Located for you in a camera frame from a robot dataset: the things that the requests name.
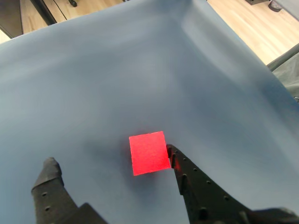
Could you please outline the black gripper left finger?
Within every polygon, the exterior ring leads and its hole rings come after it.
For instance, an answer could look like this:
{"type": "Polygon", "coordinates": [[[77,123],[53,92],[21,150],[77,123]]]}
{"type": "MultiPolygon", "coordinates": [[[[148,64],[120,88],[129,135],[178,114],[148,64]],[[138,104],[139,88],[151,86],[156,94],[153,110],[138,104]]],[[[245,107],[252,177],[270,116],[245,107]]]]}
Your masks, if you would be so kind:
{"type": "Polygon", "coordinates": [[[31,194],[38,224],[105,224],[88,203],[78,207],[64,187],[59,163],[47,158],[31,194]]]}

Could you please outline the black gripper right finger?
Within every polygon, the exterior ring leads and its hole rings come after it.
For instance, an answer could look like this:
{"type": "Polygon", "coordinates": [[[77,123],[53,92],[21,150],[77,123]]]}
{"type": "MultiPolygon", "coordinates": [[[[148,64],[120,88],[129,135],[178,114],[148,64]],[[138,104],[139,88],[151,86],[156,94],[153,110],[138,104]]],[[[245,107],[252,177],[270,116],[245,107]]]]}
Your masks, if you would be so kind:
{"type": "Polygon", "coordinates": [[[166,146],[180,194],[192,224],[297,224],[285,208],[251,210],[234,199],[178,148],[166,146]]]}

